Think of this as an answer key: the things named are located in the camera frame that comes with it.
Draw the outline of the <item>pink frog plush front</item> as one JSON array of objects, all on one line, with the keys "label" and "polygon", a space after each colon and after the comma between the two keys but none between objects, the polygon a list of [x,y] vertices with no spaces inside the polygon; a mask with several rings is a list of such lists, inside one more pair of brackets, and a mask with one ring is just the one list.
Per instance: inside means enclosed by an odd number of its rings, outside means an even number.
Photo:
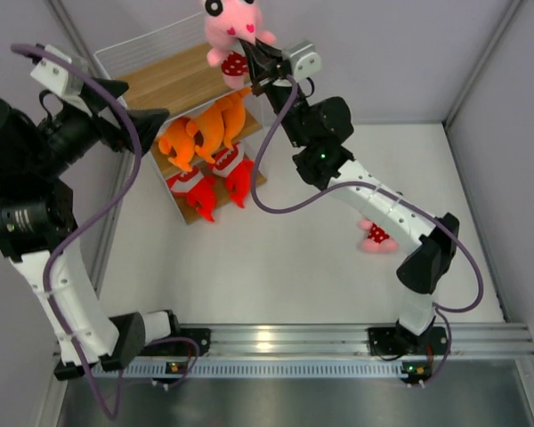
[{"label": "pink frog plush front", "polygon": [[254,0],[201,1],[205,13],[204,32],[211,46],[206,55],[208,65],[220,68],[224,83],[233,90],[244,87],[247,60],[237,51],[240,40],[273,44],[275,35],[263,27],[260,3]]}]

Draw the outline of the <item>pink frog plush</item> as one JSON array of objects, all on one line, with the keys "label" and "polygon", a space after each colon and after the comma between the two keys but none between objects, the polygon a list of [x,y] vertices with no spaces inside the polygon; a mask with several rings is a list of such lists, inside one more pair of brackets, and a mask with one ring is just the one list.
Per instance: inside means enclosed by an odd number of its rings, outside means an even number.
[{"label": "pink frog plush", "polygon": [[275,35],[263,27],[260,3],[254,0],[201,1],[205,13],[204,32],[211,46],[206,55],[208,65],[220,68],[224,83],[233,90],[244,87],[247,60],[237,51],[240,40],[273,44]]},{"label": "pink frog plush", "polygon": [[371,254],[390,254],[398,250],[398,243],[373,221],[363,219],[358,226],[365,232],[365,237],[359,244],[362,251]]}]

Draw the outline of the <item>orange shark plush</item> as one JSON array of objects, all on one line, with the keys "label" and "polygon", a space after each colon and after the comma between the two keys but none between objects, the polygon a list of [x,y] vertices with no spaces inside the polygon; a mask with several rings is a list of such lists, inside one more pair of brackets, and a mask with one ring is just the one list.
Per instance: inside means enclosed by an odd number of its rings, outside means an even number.
[{"label": "orange shark plush", "polygon": [[200,133],[203,137],[201,146],[195,147],[196,154],[204,159],[208,164],[214,164],[213,154],[223,144],[225,126],[223,123],[223,112],[232,107],[232,101],[223,97],[215,101],[199,116],[189,120],[186,124],[186,132],[190,137]]},{"label": "orange shark plush", "polygon": [[236,137],[240,135],[244,128],[247,118],[245,98],[251,93],[252,88],[245,86],[226,96],[226,99],[231,102],[231,106],[222,113],[224,123],[223,145],[228,149],[233,148]]},{"label": "orange shark plush", "polygon": [[197,132],[198,126],[190,117],[178,117],[156,138],[158,150],[170,164],[184,172],[191,172]]}]

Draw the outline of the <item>red shark plush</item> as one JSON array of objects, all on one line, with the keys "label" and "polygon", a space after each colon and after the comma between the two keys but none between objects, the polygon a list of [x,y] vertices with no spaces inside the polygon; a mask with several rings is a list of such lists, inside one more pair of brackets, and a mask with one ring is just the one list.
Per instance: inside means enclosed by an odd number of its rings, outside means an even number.
[{"label": "red shark plush", "polygon": [[214,153],[212,160],[212,164],[207,164],[211,173],[224,179],[231,201],[239,208],[244,208],[251,190],[254,168],[254,162],[246,156],[245,147],[237,141],[231,149],[224,148]]},{"label": "red shark plush", "polygon": [[213,213],[216,208],[214,184],[214,176],[204,175],[195,165],[190,172],[182,171],[166,179],[171,194],[184,198],[190,207],[209,222],[214,222]]}]

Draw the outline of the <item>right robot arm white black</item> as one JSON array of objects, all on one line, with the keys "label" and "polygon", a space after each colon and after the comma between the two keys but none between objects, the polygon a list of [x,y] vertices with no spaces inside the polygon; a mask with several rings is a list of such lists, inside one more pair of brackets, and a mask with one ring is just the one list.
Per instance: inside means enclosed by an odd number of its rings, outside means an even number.
[{"label": "right robot arm white black", "polygon": [[433,294],[449,270],[457,246],[459,221],[451,213],[428,218],[399,193],[383,185],[356,160],[344,143],[353,135],[352,114],[344,98],[310,104],[300,82],[320,69],[310,42],[287,51],[260,40],[240,45],[255,95],[265,94],[299,153],[293,156],[302,180],[320,195],[332,194],[384,230],[406,253],[396,276],[405,287],[389,353],[425,350],[435,319]]}]

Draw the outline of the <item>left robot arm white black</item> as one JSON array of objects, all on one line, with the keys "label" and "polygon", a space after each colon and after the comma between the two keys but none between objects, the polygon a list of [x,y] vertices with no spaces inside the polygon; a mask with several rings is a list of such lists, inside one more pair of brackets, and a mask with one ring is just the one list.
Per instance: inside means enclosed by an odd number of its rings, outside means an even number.
[{"label": "left robot arm white black", "polygon": [[0,99],[0,252],[28,281],[61,347],[55,377],[81,377],[100,365],[127,367],[151,342],[164,355],[183,344],[170,310],[107,316],[87,274],[73,192],[62,174],[95,143],[132,148],[122,123],[101,116],[106,101],[78,84],[59,93],[61,111],[39,124]]}]

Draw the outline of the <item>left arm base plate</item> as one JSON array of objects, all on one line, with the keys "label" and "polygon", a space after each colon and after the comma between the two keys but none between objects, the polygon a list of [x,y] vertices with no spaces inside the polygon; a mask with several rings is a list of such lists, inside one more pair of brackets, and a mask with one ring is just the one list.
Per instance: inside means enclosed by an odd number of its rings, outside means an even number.
[{"label": "left arm base plate", "polygon": [[147,348],[156,356],[175,359],[166,362],[165,374],[169,377],[155,377],[153,384],[168,390],[184,383],[198,360],[208,353],[210,338],[209,328],[182,328],[171,336],[151,342]]}]

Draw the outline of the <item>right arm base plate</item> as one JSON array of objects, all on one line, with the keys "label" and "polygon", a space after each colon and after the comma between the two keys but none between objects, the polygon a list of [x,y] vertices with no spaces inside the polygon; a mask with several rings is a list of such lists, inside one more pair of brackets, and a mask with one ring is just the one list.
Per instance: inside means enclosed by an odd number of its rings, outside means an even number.
[{"label": "right arm base plate", "polygon": [[401,362],[401,380],[408,387],[424,387],[444,366],[449,354],[449,331],[443,326],[429,326],[421,335],[413,335],[399,324],[377,326],[368,330],[369,352],[384,362]]}]

